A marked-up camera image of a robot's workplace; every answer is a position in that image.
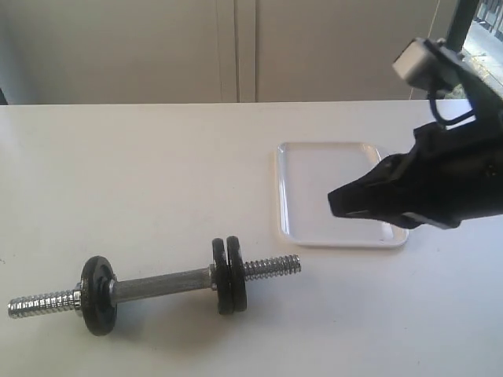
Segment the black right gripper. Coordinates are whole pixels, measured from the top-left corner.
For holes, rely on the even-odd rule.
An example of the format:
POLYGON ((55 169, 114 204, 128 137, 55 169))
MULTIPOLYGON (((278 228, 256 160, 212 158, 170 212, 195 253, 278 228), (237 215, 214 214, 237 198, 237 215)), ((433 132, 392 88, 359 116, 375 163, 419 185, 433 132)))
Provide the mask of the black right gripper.
POLYGON ((403 229, 455 229, 463 221, 502 213, 502 123, 472 121, 448 129, 428 123, 400 176, 394 206, 391 175, 404 154, 382 159, 370 172, 328 194, 333 216, 383 221, 403 229))

